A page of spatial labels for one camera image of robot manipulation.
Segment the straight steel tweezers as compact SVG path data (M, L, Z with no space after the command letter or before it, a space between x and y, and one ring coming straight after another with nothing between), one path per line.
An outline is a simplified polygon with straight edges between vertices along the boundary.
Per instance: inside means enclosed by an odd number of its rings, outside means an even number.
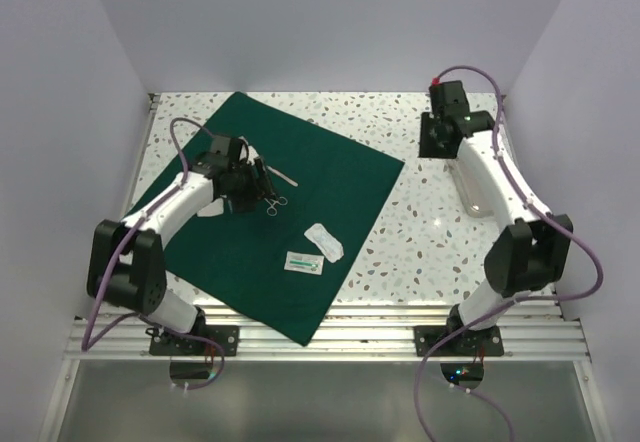
M278 169L267 165L267 170L275 175L276 177L280 178L281 180L285 181L287 184L293 186L293 187L298 187L299 184L297 181L293 180L292 178L290 178L289 176L285 175L284 173L282 173L281 171L279 171Z

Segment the steel hemostat forceps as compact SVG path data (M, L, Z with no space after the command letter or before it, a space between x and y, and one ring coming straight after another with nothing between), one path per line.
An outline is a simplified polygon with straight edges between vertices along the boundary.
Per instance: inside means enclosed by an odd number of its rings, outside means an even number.
M284 196L278 196L276 194L269 194L265 201L267 202L266 213L270 217L275 217L278 215L278 210L280 207L284 207L288 204L288 199Z

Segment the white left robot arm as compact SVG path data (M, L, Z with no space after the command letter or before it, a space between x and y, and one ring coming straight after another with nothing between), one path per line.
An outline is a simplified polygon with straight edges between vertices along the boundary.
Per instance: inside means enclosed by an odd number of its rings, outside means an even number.
M209 150L186 163L141 209L98 224L87 280L94 299L90 320L106 302L170 329L173 343L185 354L201 352L208 331L197 323L198 308L167 288L164 249L198 212L219 200L242 213L275 197L264 158L242 138L216 136Z

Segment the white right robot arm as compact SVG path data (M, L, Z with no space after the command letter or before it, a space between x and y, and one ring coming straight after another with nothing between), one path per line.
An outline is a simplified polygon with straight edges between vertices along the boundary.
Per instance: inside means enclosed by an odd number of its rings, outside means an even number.
M506 304L543 290L563 275L571 219L555 216L531 191L487 111L475 111L460 81L434 80L431 110L421 116L419 156L458 162L479 184L499 235L484 258L485 279L452 310L451 351L468 354L507 311Z

